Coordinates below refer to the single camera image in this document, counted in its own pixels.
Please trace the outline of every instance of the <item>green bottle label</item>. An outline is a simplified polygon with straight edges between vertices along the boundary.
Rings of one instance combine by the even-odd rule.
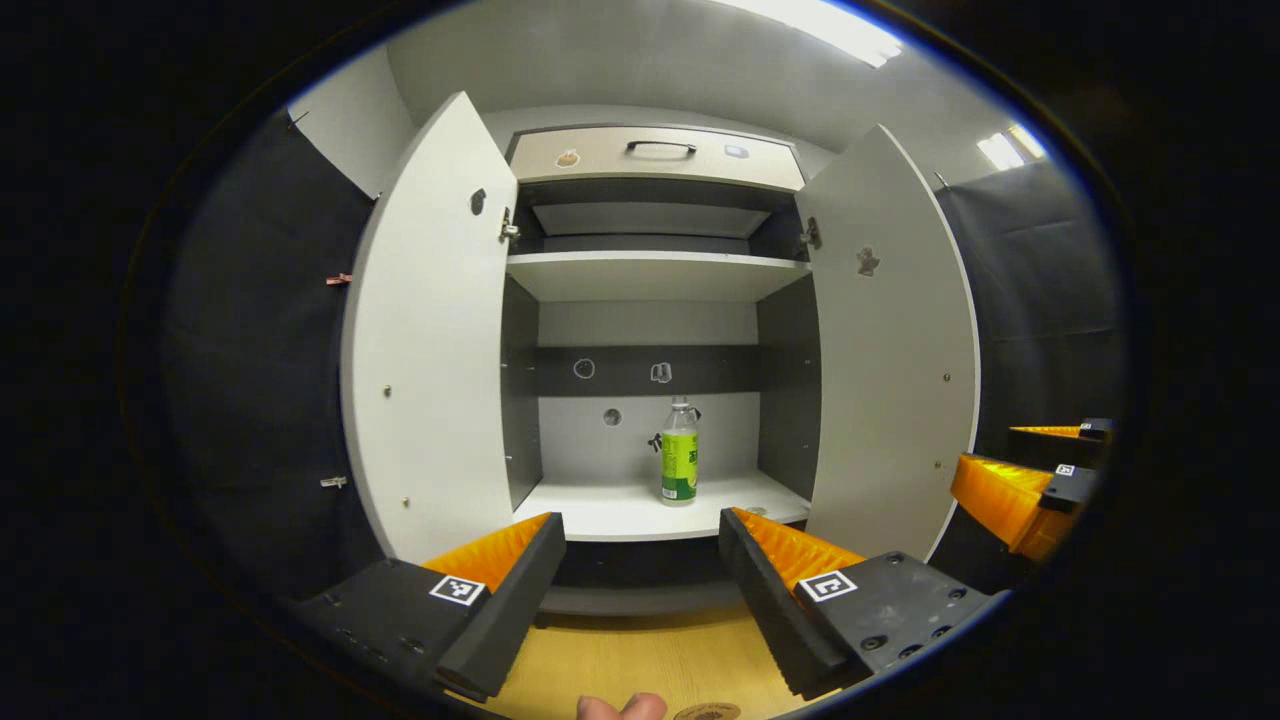
[[[692,500],[698,495],[698,436],[662,433],[662,496]]]

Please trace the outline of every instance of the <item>wooden floor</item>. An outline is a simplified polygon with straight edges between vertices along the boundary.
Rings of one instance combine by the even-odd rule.
[[[667,719],[728,702],[741,720],[806,705],[787,691],[746,606],[666,618],[548,616],[530,628],[502,693],[483,707],[518,720],[567,720],[577,698],[622,707],[636,692],[667,701]]]

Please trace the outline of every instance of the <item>sticker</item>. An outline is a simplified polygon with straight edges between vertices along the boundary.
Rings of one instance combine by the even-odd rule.
[[[582,158],[577,154],[577,149],[576,147],[570,147],[568,150],[561,152],[559,158],[556,158],[556,167],[557,168],[572,168]]]
[[[431,594],[440,600],[457,602],[458,605],[471,605],[477,597],[480,597],[480,591],[483,589],[484,583],[445,575],[443,580],[431,588]]]
[[[703,702],[691,705],[672,720],[733,720],[742,714],[742,708],[732,702]]]
[[[671,500],[698,495],[698,436],[662,433],[662,495]]]
[[[836,596],[858,589],[858,585],[855,585],[852,580],[846,578],[840,570],[832,570],[831,573],[823,573],[822,575],[814,575],[800,580],[800,585],[809,593],[809,597],[812,597],[814,602],[831,600]]]

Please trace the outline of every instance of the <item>cabinet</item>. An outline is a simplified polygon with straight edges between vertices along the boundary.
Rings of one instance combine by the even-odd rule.
[[[968,279],[883,127],[814,178],[786,143],[709,128],[531,131],[504,158],[460,92],[402,158],[353,277],[347,442],[403,560],[547,510],[582,547],[705,544],[730,505],[924,557],[972,448]],[[681,509],[644,445],[672,395],[704,415]]]

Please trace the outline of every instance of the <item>ceiling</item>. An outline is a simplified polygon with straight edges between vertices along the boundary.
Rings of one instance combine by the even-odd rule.
[[[388,44],[416,124],[465,90],[481,113],[644,105],[728,118],[841,151],[876,123],[927,174],[993,170],[977,141],[1010,114],[923,53],[872,68],[824,42],[707,0],[481,0]]]

